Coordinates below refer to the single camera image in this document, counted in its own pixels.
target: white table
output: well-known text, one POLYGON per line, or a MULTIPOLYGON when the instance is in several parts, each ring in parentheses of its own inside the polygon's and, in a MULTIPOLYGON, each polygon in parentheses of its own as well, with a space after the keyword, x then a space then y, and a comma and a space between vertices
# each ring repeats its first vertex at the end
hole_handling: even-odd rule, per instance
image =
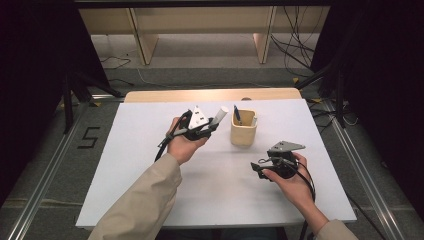
POLYGON ((356 217, 303 99, 225 102, 123 103, 120 105, 77 227, 91 229, 154 161, 171 119, 198 105, 207 117, 221 106, 254 109, 258 128, 253 145, 230 143, 229 113, 207 144, 182 165, 183 182, 166 228, 284 226, 304 221, 275 183, 259 179, 250 162, 267 158, 280 140, 306 146, 317 206, 329 219, 356 217))

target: hand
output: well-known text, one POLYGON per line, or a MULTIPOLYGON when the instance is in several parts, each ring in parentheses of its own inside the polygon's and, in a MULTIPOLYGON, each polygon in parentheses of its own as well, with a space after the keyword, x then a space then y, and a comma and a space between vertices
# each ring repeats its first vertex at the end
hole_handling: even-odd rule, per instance
MULTIPOLYGON (((293 155, 305 167, 307 166, 306 158, 304 156, 298 153, 293 153, 293 155)), ((306 172, 305 167, 299 164, 298 171, 308 181, 310 181, 311 178, 306 172)), ((312 199, 311 191, 309 190, 309 187, 306 185, 305 181, 297 174, 290 179, 284 179, 269 169, 264 169, 262 172, 265 174, 265 176, 278 184, 281 191, 283 191, 287 199, 293 203, 293 205, 300 211, 303 217, 305 217, 305 220, 311 227, 312 232, 315 236, 317 236, 321 228, 327 224, 328 218, 315 205, 312 199)))
MULTIPOLYGON (((307 166, 306 158, 304 156, 295 152, 293 152, 293 155, 305 167, 307 166)), ((306 172, 306 169, 300 164, 298 166, 299 173, 301 173, 308 181, 310 181, 311 179, 309 174, 306 172)), ((303 203, 313 203, 311 191, 309 190, 309 187, 306 185, 305 181, 300 178, 299 175, 295 174, 290 179, 284 179, 272 170, 264 169, 262 172, 270 180, 277 183, 287 199, 297 208, 299 208, 303 203)))
MULTIPOLYGON (((174 118, 169 128, 168 133, 174 128, 175 124, 177 124, 178 117, 174 118)), ((184 136, 176 136, 171 140, 168 144, 167 152, 171 154, 178 162, 178 164, 183 164, 190 160, 193 156, 194 152, 201 146, 205 145, 207 138, 201 138, 196 141, 190 141, 184 136)))

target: right hand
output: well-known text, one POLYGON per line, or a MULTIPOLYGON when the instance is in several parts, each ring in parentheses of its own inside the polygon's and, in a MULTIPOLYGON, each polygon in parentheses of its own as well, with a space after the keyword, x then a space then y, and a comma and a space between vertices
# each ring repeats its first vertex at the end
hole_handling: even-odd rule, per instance
MULTIPOLYGON (((305 167, 307 166, 306 158, 298 153, 293 152, 294 157, 302 163, 305 167)), ((301 173, 308 181, 310 181, 310 176, 306 172, 306 169, 302 165, 298 165, 298 171, 301 173)), ((283 191, 284 195, 287 199, 293 203, 296 207, 300 207, 303 203, 311 203, 312 194, 309 190, 309 187, 306 185, 305 181, 297 174, 295 174, 292 178, 284 179, 280 177, 276 172, 264 169, 262 170, 263 174, 267 176, 270 180, 277 183, 280 187, 281 191, 283 191)))
MULTIPOLYGON (((168 133, 174 128, 178 122, 178 117, 172 120, 171 127, 168 133)), ((178 162, 179 165, 187 162, 193 156, 194 152, 201 146, 205 145, 207 138, 201 138, 196 141, 190 141, 186 137, 180 135, 176 136, 168 144, 168 153, 171 154, 178 162)))

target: cup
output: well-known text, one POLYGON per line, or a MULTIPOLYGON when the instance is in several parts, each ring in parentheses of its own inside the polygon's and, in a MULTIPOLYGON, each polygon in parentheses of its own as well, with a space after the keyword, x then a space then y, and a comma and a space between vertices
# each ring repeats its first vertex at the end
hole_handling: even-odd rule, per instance
POLYGON ((253 144, 256 135, 256 112, 248 109, 239 109, 240 126, 236 115, 231 118, 231 143, 237 146, 250 146, 253 144))

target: beige sleeve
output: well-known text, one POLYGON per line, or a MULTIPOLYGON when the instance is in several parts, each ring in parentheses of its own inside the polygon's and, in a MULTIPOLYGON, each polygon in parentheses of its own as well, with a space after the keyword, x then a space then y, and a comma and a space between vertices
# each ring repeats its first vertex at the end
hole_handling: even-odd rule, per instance
POLYGON ((165 154, 105 213, 89 239, 155 239, 175 202, 180 167, 165 154))
POLYGON ((357 240, 358 238, 339 220, 332 220, 318 232, 318 240, 357 240))

